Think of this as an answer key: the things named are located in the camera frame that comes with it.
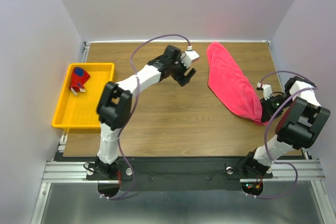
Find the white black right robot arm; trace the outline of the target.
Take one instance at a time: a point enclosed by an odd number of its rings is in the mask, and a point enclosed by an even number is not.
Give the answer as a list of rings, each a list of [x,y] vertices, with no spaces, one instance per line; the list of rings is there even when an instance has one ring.
[[[291,77],[282,94],[274,95],[268,84],[258,83],[263,92],[261,122],[270,124],[280,118],[275,134],[263,146],[249,152],[241,171],[247,178],[266,175],[271,165],[285,153],[310,148],[316,141],[331,112],[315,96],[317,86],[303,77]]]

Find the pink towel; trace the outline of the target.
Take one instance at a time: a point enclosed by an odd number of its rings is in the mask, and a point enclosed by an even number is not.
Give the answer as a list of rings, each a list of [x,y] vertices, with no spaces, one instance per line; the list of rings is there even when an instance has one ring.
[[[257,93],[228,50],[220,43],[213,42],[208,46],[206,55],[208,87],[217,98],[236,116],[264,125]]]

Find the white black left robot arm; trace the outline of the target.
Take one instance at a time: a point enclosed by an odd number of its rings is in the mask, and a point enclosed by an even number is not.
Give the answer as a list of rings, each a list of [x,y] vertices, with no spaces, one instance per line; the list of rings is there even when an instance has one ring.
[[[180,86],[189,83],[196,70],[192,63],[199,54],[188,46],[181,51],[168,45],[164,53],[150,60],[139,72],[117,83],[107,82],[100,97],[96,112],[100,122],[100,145],[92,172],[104,180],[117,175],[118,141],[122,129],[128,123],[133,101],[146,88],[172,77]]]

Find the red and blue patterned towel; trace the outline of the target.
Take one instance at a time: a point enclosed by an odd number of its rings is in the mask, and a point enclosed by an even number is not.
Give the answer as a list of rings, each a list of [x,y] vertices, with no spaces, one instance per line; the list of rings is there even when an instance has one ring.
[[[74,94],[77,95],[79,89],[85,89],[84,84],[89,80],[90,74],[86,72],[83,68],[75,67],[71,73],[69,89]]]

